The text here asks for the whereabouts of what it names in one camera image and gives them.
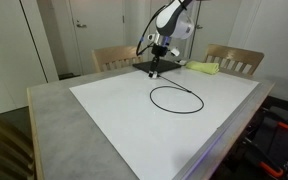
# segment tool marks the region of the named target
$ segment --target wall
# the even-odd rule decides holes
[[[151,18],[150,3],[151,0],[125,0],[124,12],[126,45],[137,46],[138,41],[140,40],[142,33]],[[148,43],[145,40],[141,47],[144,48],[147,44]],[[144,60],[148,60],[149,53],[150,49],[144,53]]]
[[[227,45],[240,8],[241,0],[212,0],[201,4],[191,59],[203,61],[208,44]]]
[[[254,75],[276,82],[270,95],[288,101],[288,1],[253,3],[241,6],[230,45],[263,52],[265,57]]]
[[[31,31],[22,5],[30,9],[26,18],[31,20]],[[37,5],[33,1],[23,4],[19,0],[0,1],[0,112],[27,106],[28,87],[46,83],[46,78],[50,81],[57,78],[47,41],[44,41],[45,32],[41,31],[43,25],[36,27],[42,22],[34,18],[39,15],[34,7]],[[34,44],[31,35],[40,39]],[[50,66],[43,69],[42,64]]]
[[[69,73],[67,59],[65,57],[62,40],[55,17],[54,7],[51,0],[37,0],[41,12],[48,43],[52,51],[54,63],[58,74]]]

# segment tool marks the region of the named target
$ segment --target chair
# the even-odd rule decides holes
[[[34,179],[33,143],[0,117],[0,174],[17,180]]]
[[[115,46],[92,50],[96,72],[118,69],[142,62],[135,46]]]
[[[244,74],[253,75],[263,57],[260,52],[209,44],[204,62],[218,62],[222,68],[240,73],[245,70]]]

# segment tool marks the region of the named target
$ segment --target table edge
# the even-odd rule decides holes
[[[32,140],[33,140],[34,162],[35,162],[35,177],[37,178],[37,180],[44,180],[44,172],[42,168],[42,159],[41,159],[40,147],[38,143],[36,122],[35,122],[33,108],[32,108],[33,104],[32,104],[30,88],[27,88],[26,92],[27,92],[27,100],[28,100],[28,109],[29,109],[29,114],[30,114],[31,129],[32,129]]]
[[[250,79],[250,80],[254,80],[253,77],[246,77],[246,78]],[[232,115],[230,115],[230,117],[228,117],[228,119],[230,119],[230,118],[233,118],[233,119],[231,119],[231,121],[227,122],[227,124],[224,124],[225,123],[224,122],[219,127],[219,128],[223,128],[222,131],[221,132],[215,131],[213,133],[213,135],[207,140],[207,142],[195,153],[195,155],[187,162],[187,164],[182,168],[182,170],[173,179],[191,179],[192,177],[193,177],[193,179],[209,179],[212,176],[212,174],[214,173],[214,171],[216,170],[216,168],[219,166],[219,164],[222,162],[225,155],[230,150],[230,148],[231,148],[230,144],[234,144],[234,142],[238,139],[240,134],[245,129],[246,125],[250,122],[251,118],[254,116],[257,109],[260,107],[260,105],[264,102],[265,98],[268,96],[269,92],[272,90],[273,87],[274,87],[274,83],[259,82],[259,84],[256,86],[256,88],[251,92],[251,94],[249,94],[248,97],[236,109],[238,111],[234,112],[234,114],[232,114]],[[259,91],[260,88],[265,88],[266,89],[265,93],[262,93],[259,95],[260,97],[258,97],[259,98],[258,103],[254,107],[252,107],[252,109],[249,111],[249,113],[248,113],[249,116],[247,116],[247,120],[242,121],[239,124],[239,128],[238,128],[236,134],[234,134],[234,136],[231,137],[231,141],[229,143],[227,143],[226,145],[223,145],[220,155],[218,155],[216,158],[211,158],[212,160],[206,159],[206,158],[209,158],[209,156],[208,156],[209,154],[212,154],[213,151],[217,150],[215,146],[218,146],[218,144],[217,143],[214,144],[211,147],[210,151],[207,151],[209,149],[207,146],[212,145],[211,141],[215,140],[216,142],[218,142],[221,140],[222,137],[225,136],[225,133],[231,127],[231,125],[234,122],[236,122],[236,120],[240,119],[239,116],[241,116],[241,114],[242,114],[240,112],[245,110],[247,102],[249,102],[249,100],[251,100],[253,97],[255,97],[257,95],[255,93],[255,91]],[[206,161],[208,161],[208,163],[211,163],[212,166],[203,167],[203,168],[196,168],[197,165],[205,166]]]

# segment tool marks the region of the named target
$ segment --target white door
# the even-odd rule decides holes
[[[26,88],[46,83],[19,0],[0,0],[0,112],[27,106]]]
[[[124,45],[123,0],[70,0],[83,74],[95,72],[91,50]]]
[[[241,0],[202,1],[191,59],[203,61],[208,44],[227,45],[231,37]]]

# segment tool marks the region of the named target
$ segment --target floor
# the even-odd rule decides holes
[[[271,110],[278,113],[282,117],[288,119],[288,111],[283,109],[273,107]],[[29,119],[29,110],[27,107],[3,113],[2,117],[5,121],[13,124],[28,137],[31,138],[31,128],[30,128],[30,119]],[[274,128],[276,123],[268,118],[264,120],[264,123],[258,133],[254,138],[254,142],[263,147],[264,149],[268,148],[269,141],[272,139],[274,134]],[[217,172],[216,176],[213,176],[214,180],[226,180],[226,179],[243,179],[243,180],[269,180],[273,179],[269,177],[262,169],[258,168],[254,163],[252,163],[253,157],[246,154],[245,158],[239,164],[235,172],[231,172],[224,165],[221,165]]]

